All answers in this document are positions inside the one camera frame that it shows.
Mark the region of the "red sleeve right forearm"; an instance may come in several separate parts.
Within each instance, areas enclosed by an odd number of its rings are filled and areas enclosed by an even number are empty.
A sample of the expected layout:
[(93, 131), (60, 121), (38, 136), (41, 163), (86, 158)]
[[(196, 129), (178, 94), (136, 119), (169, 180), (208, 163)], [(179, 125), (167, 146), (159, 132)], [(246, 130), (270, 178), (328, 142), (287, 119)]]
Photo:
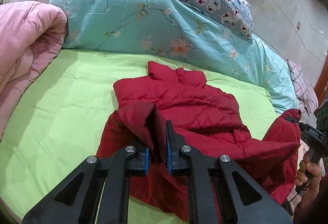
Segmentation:
[(294, 211), (293, 223), (327, 223), (327, 175), (320, 182), (320, 191), (313, 202)]

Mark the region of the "person's right hand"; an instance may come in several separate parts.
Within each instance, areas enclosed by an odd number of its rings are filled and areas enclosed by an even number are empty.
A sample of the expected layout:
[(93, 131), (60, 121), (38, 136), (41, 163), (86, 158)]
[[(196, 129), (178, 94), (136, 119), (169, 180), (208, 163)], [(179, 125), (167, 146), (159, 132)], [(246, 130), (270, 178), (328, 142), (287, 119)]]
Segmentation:
[(296, 186), (301, 187), (303, 184), (307, 186), (302, 194), (303, 200), (306, 198), (313, 200), (318, 195), (322, 179), (322, 168), (319, 164), (312, 163), (310, 157), (310, 151), (304, 154), (296, 174)]

